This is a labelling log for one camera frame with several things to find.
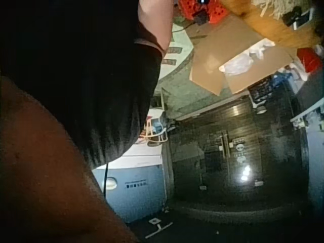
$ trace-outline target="black cable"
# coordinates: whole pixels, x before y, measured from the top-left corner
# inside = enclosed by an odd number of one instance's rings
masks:
[[[181,32],[181,31],[183,31],[183,30],[189,28],[189,27],[190,27],[191,25],[193,25],[193,24],[195,24],[195,22],[192,22],[192,23],[188,24],[186,27],[184,27],[184,28],[182,28],[182,29],[179,29],[179,30],[176,30],[176,31],[172,31],[172,33]]]
[[[106,170],[105,170],[105,177],[104,177],[104,182],[103,182],[103,195],[106,198],[106,184],[107,184],[107,174],[108,174],[108,163],[106,164]]]

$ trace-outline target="cardboard flap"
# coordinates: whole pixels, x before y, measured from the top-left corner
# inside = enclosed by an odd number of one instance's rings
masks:
[[[198,56],[194,56],[192,66],[194,68],[191,69],[190,80],[215,95],[219,95],[223,88],[225,75],[217,68],[206,69],[206,64]]]
[[[251,69],[245,73],[234,76],[226,76],[232,93],[240,92],[248,86],[275,73],[278,69],[289,65],[296,56],[296,49],[274,46],[264,51],[264,59],[253,56],[254,63]]]
[[[213,56],[219,67],[262,39],[243,20],[229,15],[195,47],[195,55],[202,61]]]

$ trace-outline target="black sleeve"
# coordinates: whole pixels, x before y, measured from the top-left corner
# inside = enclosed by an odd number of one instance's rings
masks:
[[[83,111],[86,117],[95,112],[93,116],[96,119],[89,124],[81,120],[80,127],[85,126],[85,129],[73,131],[75,134],[83,131],[79,137],[82,150],[93,168],[122,156],[136,142],[144,127],[158,81],[162,55],[154,47],[134,45],[133,63],[125,63],[126,68],[120,70],[126,73],[134,71],[130,82],[123,81],[124,75],[119,75],[120,79],[110,90],[107,87],[97,89],[95,97],[90,97],[96,111]]]
[[[138,1],[127,10],[105,0],[18,2],[0,15],[2,75],[64,126],[93,168],[117,159],[143,129],[162,59],[134,43]]]

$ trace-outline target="skin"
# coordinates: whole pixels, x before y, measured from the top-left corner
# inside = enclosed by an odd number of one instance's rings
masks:
[[[140,0],[139,20],[165,53],[173,1]],[[63,126],[1,76],[0,211],[11,241],[137,242],[107,204]]]

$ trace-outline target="door handle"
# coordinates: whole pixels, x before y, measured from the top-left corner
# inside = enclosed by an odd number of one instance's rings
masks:
[[[221,139],[221,142],[222,142],[222,152],[223,152],[223,158],[226,158],[226,156],[225,156],[225,146],[224,146],[224,141],[223,141],[223,135],[221,135],[220,137],[219,137],[220,139]]]
[[[229,158],[231,158],[231,151],[229,148],[229,141],[228,141],[228,134],[227,131],[224,132],[224,140],[225,140],[225,147],[226,147],[226,153]]]

